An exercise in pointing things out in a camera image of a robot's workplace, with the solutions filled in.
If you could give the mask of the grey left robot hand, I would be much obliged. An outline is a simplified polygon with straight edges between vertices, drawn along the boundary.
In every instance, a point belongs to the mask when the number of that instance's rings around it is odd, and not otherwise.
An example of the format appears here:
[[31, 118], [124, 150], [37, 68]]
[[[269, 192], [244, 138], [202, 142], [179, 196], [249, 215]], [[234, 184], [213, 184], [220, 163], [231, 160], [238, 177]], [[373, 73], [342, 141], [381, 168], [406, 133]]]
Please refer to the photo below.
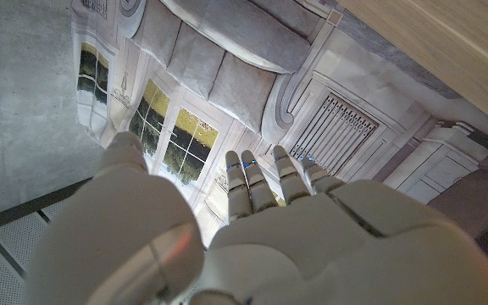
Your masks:
[[488, 257], [440, 212], [345, 183], [282, 147], [274, 199], [253, 155], [227, 152], [229, 223], [208, 246], [182, 194], [117, 134], [50, 223], [29, 304], [488, 304]]

